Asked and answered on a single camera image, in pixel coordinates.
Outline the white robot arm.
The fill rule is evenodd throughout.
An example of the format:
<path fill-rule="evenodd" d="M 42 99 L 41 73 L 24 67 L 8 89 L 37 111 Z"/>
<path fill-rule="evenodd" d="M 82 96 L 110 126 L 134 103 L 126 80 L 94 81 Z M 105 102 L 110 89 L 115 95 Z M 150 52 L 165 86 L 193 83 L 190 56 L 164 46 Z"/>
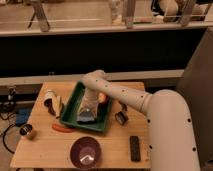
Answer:
<path fill-rule="evenodd" d="M 107 81 L 103 70 L 85 74 L 82 83 L 89 93 L 105 93 L 146 116 L 151 171 L 201 171 L 193 122 L 182 95 L 124 87 Z"/>

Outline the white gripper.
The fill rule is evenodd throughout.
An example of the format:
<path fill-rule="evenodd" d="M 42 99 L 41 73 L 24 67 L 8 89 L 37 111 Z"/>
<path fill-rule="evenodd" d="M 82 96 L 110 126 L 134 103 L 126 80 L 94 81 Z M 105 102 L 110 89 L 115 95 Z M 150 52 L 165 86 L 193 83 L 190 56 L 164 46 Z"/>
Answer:
<path fill-rule="evenodd" d="M 81 113 L 90 109 L 92 114 L 96 115 L 99 105 L 98 96 L 98 91 L 86 88 L 78 112 Z"/>

